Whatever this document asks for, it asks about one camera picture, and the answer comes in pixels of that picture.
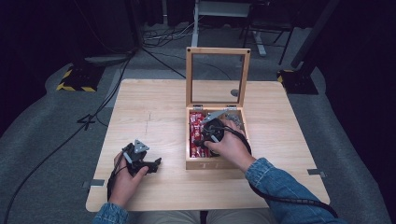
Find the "wrist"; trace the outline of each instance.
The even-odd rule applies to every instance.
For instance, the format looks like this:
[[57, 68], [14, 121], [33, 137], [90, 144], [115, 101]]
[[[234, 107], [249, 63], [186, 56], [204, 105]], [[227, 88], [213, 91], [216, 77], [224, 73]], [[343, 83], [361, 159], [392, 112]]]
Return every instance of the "wrist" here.
[[248, 168], [251, 166], [251, 164], [253, 164], [253, 162], [256, 161], [256, 158], [252, 157], [252, 156], [248, 156], [246, 158], [244, 158], [243, 160], [241, 160], [238, 164], [239, 169], [243, 172], [246, 173]]
[[114, 203], [114, 204], [116, 204], [119, 207], [124, 208], [124, 209], [126, 207], [126, 204], [128, 203], [128, 201], [125, 201], [124, 198], [119, 197], [117, 194], [112, 194], [110, 196], [110, 198], [108, 199], [108, 202], [109, 203]]

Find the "person's left hand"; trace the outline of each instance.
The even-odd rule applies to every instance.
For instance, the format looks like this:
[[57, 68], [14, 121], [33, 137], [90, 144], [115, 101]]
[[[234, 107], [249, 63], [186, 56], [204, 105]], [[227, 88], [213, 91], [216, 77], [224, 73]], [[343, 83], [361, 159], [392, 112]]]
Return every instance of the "person's left hand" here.
[[[120, 156], [122, 156], [122, 152], [120, 152], [114, 159], [114, 165], [119, 160]], [[134, 196], [137, 186], [149, 169], [147, 166], [145, 166], [140, 169], [140, 171], [135, 176], [131, 176], [128, 172], [128, 168], [125, 166], [126, 160], [122, 158], [120, 160], [119, 167], [117, 167], [117, 171], [119, 169], [121, 170], [116, 175], [116, 181], [113, 186], [113, 190], [111, 191], [110, 199], [108, 200], [109, 203], [114, 203], [122, 208], [125, 208], [125, 205], [132, 198], [132, 196]]]

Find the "wooden table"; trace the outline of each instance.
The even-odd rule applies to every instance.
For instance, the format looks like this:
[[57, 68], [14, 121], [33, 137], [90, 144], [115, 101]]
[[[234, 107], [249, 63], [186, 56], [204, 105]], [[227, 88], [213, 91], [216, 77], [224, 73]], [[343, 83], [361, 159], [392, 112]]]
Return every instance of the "wooden table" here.
[[[267, 206], [252, 192], [239, 170], [186, 171], [185, 90], [185, 80], [123, 80], [93, 179], [107, 183], [114, 157], [137, 138], [150, 147], [145, 161], [162, 157], [163, 162], [158, 173], [145, 176], [128, 210]], [[329, 203], [320, 176], [307, 172], [317, 167], [281, 84], [249, 81], [244, 111], [253, 156], [267, 158]], [[106, 183], [91, 187], [86, 203], [89, 211], [98, 211], [106, 202]]]

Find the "box hinge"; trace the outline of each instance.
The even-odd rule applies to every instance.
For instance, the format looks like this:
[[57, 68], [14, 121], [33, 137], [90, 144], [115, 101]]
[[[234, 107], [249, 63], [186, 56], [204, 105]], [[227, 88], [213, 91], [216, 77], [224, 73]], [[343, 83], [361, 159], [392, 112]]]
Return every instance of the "box hinge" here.
[[192, 109], [193, 110], [204, 110], [204, 106], [203, 105], [193, 105]]
[[226, 110], [236, 110], [236, 105], [227, 105]]

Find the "wooden lid frame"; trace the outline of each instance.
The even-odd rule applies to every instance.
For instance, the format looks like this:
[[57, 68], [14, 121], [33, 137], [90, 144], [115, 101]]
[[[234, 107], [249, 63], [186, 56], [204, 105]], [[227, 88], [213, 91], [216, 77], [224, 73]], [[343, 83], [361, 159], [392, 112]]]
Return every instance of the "wooden lid frame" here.
[[[250, 61], [250, 49], [226, 49], [226, 48], [187, 48], [186, 49], [186, 106], [202, 105], [205, 107], [226, 107], [236, 105], [242, 107], [244, 104], [245, 90], [248, 80], [248, 65]], [[223, 54], [240, 55], [242, 57], [242, 74], [239, 80], [239, 94], [236, 102], [194, 102], [192, 100], [192, 60], [193, 54]]]

